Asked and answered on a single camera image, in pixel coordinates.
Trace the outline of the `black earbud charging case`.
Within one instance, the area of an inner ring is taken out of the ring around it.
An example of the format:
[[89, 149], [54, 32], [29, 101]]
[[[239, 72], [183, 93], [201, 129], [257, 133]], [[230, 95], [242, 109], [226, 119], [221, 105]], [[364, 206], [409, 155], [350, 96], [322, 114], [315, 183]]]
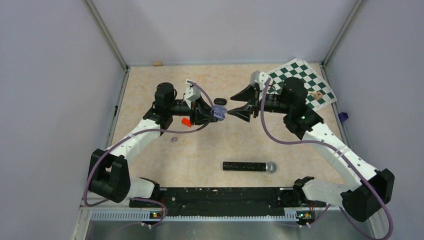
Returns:
[[220, 105], [220, 106], [225, 106], [226, 104], [227, 104], [227, 100], [225, 99], [225, 98], [215, 98], [214, 100], [213, 100], [213, 103], [215, 104], [215, 105]]

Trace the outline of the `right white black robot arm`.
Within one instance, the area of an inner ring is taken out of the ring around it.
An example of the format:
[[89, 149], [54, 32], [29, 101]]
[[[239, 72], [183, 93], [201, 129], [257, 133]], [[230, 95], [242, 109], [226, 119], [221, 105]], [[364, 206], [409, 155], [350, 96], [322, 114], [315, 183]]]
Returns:
[[279, 94], [267, 92], [271, 79], [266, 74], [254, 77], [249, 85], [231, 100], [244, 106], [228, 113], [246, 122], [262, 117], [265, 112], [283, 114], [285, 127], [298, 137], [300, 143], [310, 144], [344, 180], [343, 184], [304, 177], [296, 180], [293, 200], [299, 206], [311, 201], [325, 202], [342, 208], [359, 222], [368, 220], [392, 199], [394, 174], [378, 170], [354, 153], [307, 106], [308, 90], [297, 77], [287, 78]]

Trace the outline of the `grey oval charging case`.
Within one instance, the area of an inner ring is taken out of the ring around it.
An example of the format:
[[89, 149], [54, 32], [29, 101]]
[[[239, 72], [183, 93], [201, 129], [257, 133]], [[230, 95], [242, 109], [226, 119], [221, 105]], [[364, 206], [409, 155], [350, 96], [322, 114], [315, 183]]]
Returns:
[[222, 105], [213, 106], [213, 118], [218, 122], [223, 121], [226, 118], [228, 110]]

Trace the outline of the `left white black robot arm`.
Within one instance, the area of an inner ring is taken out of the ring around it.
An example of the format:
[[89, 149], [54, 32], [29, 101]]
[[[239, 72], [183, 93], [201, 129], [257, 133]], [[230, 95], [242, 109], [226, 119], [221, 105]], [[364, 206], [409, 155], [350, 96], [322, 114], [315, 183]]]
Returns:
[[213, 102], [206, 91], [191, 80], [185, 83], [188, 86], [182, 99], [177, 99], [178, 92], [171, 83], [160, 83], [150, 109], [136, 127], [116, 144], [92, 153], [83, 192], [86, 206], [91, 206], [88, 193], [103, 197], [102, 203], [141, 198], [147, 206], [154, 207], [160, 202], [158, 183], [143, 177], [131, 178], [129, 164], [164, 133], [179, 133], [169, 129], [174, 116], [188, 116], [192, 125], [199, 126], [194, 132], [214, 121]]

